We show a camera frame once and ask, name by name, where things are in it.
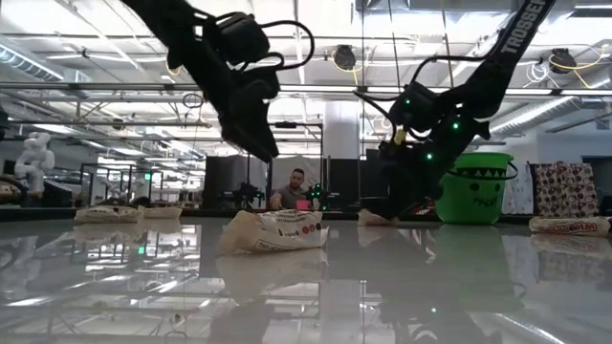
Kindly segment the long ceiling light bar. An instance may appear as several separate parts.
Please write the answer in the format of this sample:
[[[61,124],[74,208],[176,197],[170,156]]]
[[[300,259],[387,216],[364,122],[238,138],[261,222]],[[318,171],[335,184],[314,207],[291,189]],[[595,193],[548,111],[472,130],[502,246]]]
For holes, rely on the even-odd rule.
[[[360,86],[365,93],[395,94],[400,91],[391,86]],[[281,85],[284,93],[329,93],[348,94],[359,89],[357,86]],[[41,89],[80,91],[198,91],[196,84],[147,84],[147,83],[43,83],[43,82],[0,82],[0,89]],[[529,89],[509,88],[507,96],[516,97],[612,97],[612,89]]]

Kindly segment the silver ventilation duct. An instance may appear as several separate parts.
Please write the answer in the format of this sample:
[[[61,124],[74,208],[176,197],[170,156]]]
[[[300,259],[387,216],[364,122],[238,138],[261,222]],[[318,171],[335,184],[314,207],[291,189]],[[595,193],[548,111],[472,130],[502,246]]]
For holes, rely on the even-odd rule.
[[[592,88],[554,90],[554,97],[523,106],[491,123],[494,136],[510,136],[561,118],[580,109],[584,97],[612,96],[610,77],[598,80]]]

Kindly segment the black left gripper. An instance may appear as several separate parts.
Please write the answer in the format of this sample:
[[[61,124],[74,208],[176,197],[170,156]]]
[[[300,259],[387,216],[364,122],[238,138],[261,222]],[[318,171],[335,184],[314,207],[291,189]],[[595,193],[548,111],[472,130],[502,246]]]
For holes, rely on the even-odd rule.
[[[266,101],[277,96],[282,54],[269,52],[252,63],[231,65],[220,51],[216,23],[190,28],[190,76],[219,115],[222,138],[263,162],[279,155],[267,119]]]

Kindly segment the person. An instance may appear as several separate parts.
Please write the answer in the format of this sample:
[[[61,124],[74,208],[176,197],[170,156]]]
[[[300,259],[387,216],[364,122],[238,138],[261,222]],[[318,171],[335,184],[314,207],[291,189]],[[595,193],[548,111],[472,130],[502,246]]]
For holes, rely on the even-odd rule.
[[[269,199],[270,209],[297,209],[299,201],[306,201],[304,195],[306,190],[302,187],[304,181],[304,171],[301,168],[295,168],[290,175],[289,182],[273,192]]]

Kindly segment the black curtain panel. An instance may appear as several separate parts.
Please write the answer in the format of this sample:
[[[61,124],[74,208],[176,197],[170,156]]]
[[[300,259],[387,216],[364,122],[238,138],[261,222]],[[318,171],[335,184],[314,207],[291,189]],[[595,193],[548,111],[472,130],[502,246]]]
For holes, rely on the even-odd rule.
[[[202,208],[263,209],[267,164],[247,156],[207,157]]]

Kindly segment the black background rig frame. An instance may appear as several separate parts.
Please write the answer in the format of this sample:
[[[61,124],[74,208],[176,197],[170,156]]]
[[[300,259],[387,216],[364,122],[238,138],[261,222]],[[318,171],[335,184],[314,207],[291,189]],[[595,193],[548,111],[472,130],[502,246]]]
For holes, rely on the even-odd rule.
[[[323,197],[324,180],[322,125],[281,121],[273,126],[275,129],[303,129],[307,133],[307,138],[298,141],[298,143],[304,144],[304,150],[300,151],[297,149],[289,153],[281,153],[270,163],[269,184],[271,196],[276,189],[285,186],[289,182],[290,175],[295,168],[301,168],[305,174],[305,181],[302,187],[306,190],[304,193],[306,200],[312,203],[311,210],[319,209],[319,204]]]

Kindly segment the green plastic bucket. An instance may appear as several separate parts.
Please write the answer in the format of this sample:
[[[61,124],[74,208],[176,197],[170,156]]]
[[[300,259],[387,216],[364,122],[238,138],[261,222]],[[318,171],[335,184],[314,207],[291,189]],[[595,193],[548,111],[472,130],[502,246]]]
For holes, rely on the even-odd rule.
[[[493,225],[501,216],[506,181],[517,177],[514,157],[506,153],[462,154],[440,185],[435,212],[446,224]]]

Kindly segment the black partition panel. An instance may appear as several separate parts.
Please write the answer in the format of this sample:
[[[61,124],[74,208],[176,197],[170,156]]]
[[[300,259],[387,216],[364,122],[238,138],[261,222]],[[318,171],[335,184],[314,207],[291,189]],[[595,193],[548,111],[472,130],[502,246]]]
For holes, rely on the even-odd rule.
[[[327,198],[331,209],[356,205],[360,199],[360,162],[353,159],[325,161]]]

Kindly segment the polka dot patterned cloth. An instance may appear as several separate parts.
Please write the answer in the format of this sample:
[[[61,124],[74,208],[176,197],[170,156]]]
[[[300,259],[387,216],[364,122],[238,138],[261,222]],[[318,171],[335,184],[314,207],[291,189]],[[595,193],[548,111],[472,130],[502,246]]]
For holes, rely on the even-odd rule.
[[[599,214],[594,173],[589,163],[529,164],[534,182],[535,215],[589,218]]]

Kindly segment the white robot figure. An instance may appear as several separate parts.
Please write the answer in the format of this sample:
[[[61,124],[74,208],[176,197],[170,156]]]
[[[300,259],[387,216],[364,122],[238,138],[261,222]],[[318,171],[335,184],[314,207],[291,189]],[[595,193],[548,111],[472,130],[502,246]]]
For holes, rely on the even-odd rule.
[[[24,140],[24,150],[14,167],[14,177],[30,192],[44,192],[45,174],[55,167],[55,154],[48,149],[51,135],[32,132]]]

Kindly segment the white building column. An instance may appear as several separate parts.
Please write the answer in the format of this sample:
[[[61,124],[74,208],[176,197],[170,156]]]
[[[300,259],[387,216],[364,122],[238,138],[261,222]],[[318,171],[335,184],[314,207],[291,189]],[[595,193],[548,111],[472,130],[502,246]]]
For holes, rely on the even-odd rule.
[[[359,157],[360,106],[355,101],[330,101],[323,117],[323,153],[331,159]]]

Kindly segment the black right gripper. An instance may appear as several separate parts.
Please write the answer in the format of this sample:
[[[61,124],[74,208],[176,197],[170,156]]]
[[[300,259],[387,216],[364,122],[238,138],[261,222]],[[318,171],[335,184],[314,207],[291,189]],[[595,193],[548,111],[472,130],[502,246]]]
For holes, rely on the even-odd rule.
[[[393,219],[443,195],[441,181],[471,142],[491,137],[490,123],[459,108],[416,115],[411,102],[396,102],[382,115],[392,138],[382,142],[388,196],[380,215]]]

